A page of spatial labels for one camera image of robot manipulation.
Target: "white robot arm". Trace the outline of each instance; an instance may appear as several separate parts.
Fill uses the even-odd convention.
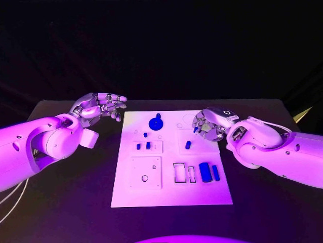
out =
[[[125,101],[119,95],[89,93],[75,102],[67,114],[0,129],[0,191],[70,156],[78,145],[93,147],[98,133],[86,127],[101,116],[119,121],[116,108],[125,108]]]
[[[279,134],[268,125],[285,132]],[[292,132],[253,117],[239,120],[232,111],[213,107],[196,115],[193,128],[210,141],[226,135],[226,148],[245,167],[262,166],[278,176],[323,189],[323,136]]]

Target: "black curtain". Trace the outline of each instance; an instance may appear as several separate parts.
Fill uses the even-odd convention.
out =
[[[0,127],[89,92],[278,98],[294,115],[323,99],[323,3],[0,2]]]

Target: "dark table surface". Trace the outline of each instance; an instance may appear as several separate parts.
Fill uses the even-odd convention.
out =
[[[40,101],[29,120],[66,113],[73,101]],[[128,101],[127,111],[224,107],[296,131],[279,100]],[[219,143],[233,205],[111,208],[122,123],[103,118],[92,149],[29,179],[23,198],[0,224],[0,242],[135,242],[164,235],[216,235],[249,242],[323,242],[323,189],[250,170]],[[0,199],[8,191],[0,193]],[[0,218],[20,190],[0,206]]]

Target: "robotic hand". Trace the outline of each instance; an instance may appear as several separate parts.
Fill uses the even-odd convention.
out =
[[[101,116],[119,121],[116,109],[125,108],[125,101],[119,95],[89,93],[78,99],[67,114],[0,129],[0,191],[70,156],[78,145],[93,147],[98,133],[86,127]]]
[[[193,128],[210,141],[220,141],[226,134],[226,148],[245,167],[262,166],[278,176],[323,189],[323,136],[292,132],[250,116],[239,120],[233,112],[213,107],[196,115]]]

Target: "white board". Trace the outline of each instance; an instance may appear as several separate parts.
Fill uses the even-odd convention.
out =
[[[217,143],[204,140],[193,133],[191,120],[197,112],[197,110],[125,112],[112,208],[232,204]],[[148,128],[148,121],[157,113],[161,115],[164,126],[158,131],[152,131]],[[190,149],[184,148],[187,141],[191,142]],[[219,181],[214,180],[210,170],[211,181],[201,182],[199,171],[201,162],[207,162],[210,167],[216,165]],[[175,163],[184,164],[186,183],[175,183]],[[190,183],[188,167],[193,167],[191,176],[196,183]]]

